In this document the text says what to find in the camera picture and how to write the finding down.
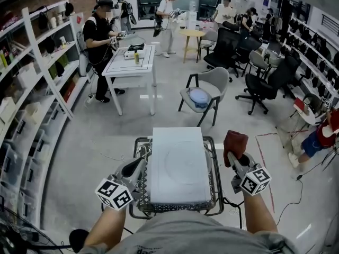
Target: person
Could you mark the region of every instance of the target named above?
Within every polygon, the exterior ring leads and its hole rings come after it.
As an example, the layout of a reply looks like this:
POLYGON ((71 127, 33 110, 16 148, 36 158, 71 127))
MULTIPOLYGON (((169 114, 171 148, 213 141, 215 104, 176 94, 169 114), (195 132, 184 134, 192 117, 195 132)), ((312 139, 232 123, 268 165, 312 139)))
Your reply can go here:
MULTIPOLYGON (((93 65, 97 75, 97 88, 95 98, 108 103, 109 98, 105 97, 108 90, 106 78, 101 75, 106 65, 113 56, 110 37, 118 36, 118 32, 113 32, 107 19, 106 12, 113 9, 112 0, 100 0, 94 7, 93 20, 87 20, 84 25, 84 40, 88 49, 89 61, 93 65)), ((123 89, 115 89, 116 94, 123 94, 123 89)))
POLYGON ((305 164, 312 158, 316 152, 332 147, 335 144, 336 135, 339 133, 339 111, 332 109, 326 112, 326 120, 306 138, 300 146, 305 152, 300 156, 298 145, 295 139, 292 140, 294 153, 289 153, 288 157, 293 168, 297 168, 300 164, 305 164))
POLYGON ((223 226, 198 212, 182 210, 157 214, 121 241, 126 209, 115 211, 107 207, 79 253, 297 253, 294 245, 278 234, 261 195, 243 195, 247 231, 223 226))
POLYGON ((118 0, 118 3, 121 3, 121 12, 120 12, 121 31, 127 31, 127 33, 130 34, 132 33, 132 28, 127 11, 127 2, 125 0, 118 0))
POLYGON ((163 50, 163 56, 166 58, 169 58, 169 55, 176 54, 176 52, 172 50, 173 34, 171 29, 171 21, 169 20, 169 14, 171 11, 173 11, 173 1, 175 0, 161 0, 158 10, 156 12, 157 15, 163 18, 163 21, 161 23, 161 47, 163 50))
POLYGON ((264 23, 264 32, 263 32, 263 40, 269 41, 271 38, 271 24, 273 19, 273 9, 269 8, 269 12, 265 18, 261 18, 260 20, 265 21, 264 23))
POLYGON ((252 16, 256 14, 256 9, 251 7, 246 13, 242 16, 242 22, 240 24, 240 39, 236 49, 238 49, 244 39, 246 39, 250 32, 253 30, 252 28, 252 16))
POLYGON ((219 4, 217 7, 216 12, 212 16, 212 20, 214 23, 214 29, 216 31, 219 30, 219 28, 223 27, 223 22, 227 21, 231 24, 234 24, 234 10, 229 6, 229 3, 231 0, 224 0, 223 4, 219 4))

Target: gray shirt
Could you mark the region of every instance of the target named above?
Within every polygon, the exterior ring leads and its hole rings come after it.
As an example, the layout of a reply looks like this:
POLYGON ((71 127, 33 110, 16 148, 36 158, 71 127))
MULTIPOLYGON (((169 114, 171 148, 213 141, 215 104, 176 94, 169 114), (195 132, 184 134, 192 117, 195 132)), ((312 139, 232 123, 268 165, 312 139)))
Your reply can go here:
MULTIPOLYGON (((80 254, 102 254, 106 245, 85 247, 80 254)), ((175 211, 159 214, 135 234, 125 238, 108 254, 161 253, 297 253, 293 244, 280 234, 251 234, 222 226, 197 212, 175 211)))

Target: drawer handle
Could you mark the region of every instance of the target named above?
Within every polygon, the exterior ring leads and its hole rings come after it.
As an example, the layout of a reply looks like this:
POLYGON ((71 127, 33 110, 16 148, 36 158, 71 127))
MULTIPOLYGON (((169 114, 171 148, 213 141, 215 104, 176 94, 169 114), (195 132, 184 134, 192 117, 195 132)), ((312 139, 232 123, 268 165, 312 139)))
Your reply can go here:
POLYGON ((28 206, 25 203, 24 203, 24 206, 25 206, 25 212, 23 213, 23 216, 27 216, 28 206))
POLYGON ((44 141, 41 140, 41 143, 40 143, 40 147, 39 147, 39 149, 38 149, 38 152, 40 152, 40 151, 42 150, 43 144, 44 144, 44 141))
POLYGON ((30 168, 30 175, 29 175, 27 181, 31 182, 32 181, 32 177, 33 177, 33 169, 30 168))
POLYGON ((0 211, 4 212, 5 211, 5 198, 3 196, 1 197, 1 208, 0 211))
POLYGON ((26 125, 26 121, 22 121, 22 124, 21 124, 21 126, 20 126, 20 129, 17 131, 18 134, 21 134, 21 133, 22 133, 22 130, 23 130, 23 128, 25 127, 25 125, 26 125))
POLYGON ((11 159, 9 157, 6 157, 6 168, 5 168, 5 172, 9 172, 10 170, 10 166, 11 166, 11 159))
POLYGON ((52 120, 55 120, 55 118, 57 117, 58 113, 59 113, 59 110, 56 110, 54 116, 52 117, 52 120))

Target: clear plastic bin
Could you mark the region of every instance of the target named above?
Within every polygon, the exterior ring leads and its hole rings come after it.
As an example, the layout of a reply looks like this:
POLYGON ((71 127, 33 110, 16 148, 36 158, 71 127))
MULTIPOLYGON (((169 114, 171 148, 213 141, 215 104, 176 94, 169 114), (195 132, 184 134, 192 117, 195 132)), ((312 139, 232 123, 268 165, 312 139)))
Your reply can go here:
POLYGON ((33 126, 32 119, 28 116, 26 110, 18 111, 6 133, 4 141, 10 143, 16 149, 20 140, 29 136, 33 126))
POLYGON ((29 157, 23 173, 22 189, 30 193, 31 196, 36 195, 39 191, 41 173, 42 166, 29 157))
POLYGON ((21 170, 23 168, 23 160, 12 149, 11 145, 3 143, 0 148, 0 163, 2 170, 0 180, 18 189, 21 181, 21 170))
POLYGON ((49 149, 48 137, 45 135, 45 131, 40 129, 35 136, 29 156, 38 162, 44 162, 49 149))
POLYGON ((17 212, 17 194, 14 190, 9 189, 3 182, 0 184, 0 206, 5 206, 14 213, 17 212))
POLYGON ((17 212, 19 216, 35 225, 37 219, 35 215, 36 210, 37 210, 37 201, 33 197, 28 196, 23 191, 20 191, 17 202, 17 212))
POLYGON ((51 108, 49 109, 48 113, 44 117, 41 127, 47 127, 51 120, 55 120, 56 117, 58 116, 59 112, 61 112, 59 108, 59 104, 57 102, 52 103, 51 108))

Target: white desk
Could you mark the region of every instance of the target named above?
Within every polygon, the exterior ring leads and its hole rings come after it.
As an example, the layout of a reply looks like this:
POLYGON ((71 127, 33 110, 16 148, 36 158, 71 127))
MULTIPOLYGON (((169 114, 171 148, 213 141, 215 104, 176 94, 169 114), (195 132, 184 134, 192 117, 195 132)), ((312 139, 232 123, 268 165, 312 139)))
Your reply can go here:
POLYGON ((127 51, 128 47, 119 48, 102 72, 102 76, 106 77, 114 104, 120 116, 122 116, 122 109, 114 89, 127 87, 146 86, 148 100, 150 102, 150 113, 151 115, 155 114, 156 95, 154 94, 152 87, 152 85, 156 86, 155 68, 153 65, 155 46, 147 45, 145 48, 146 55, 144 58, 140 58, 139 64, 135 64, 134 59, 125 60, 123 57, 123 54, 127 51), (111 80, 113 77, 115 77, 114 83, 112 83, 111 80))

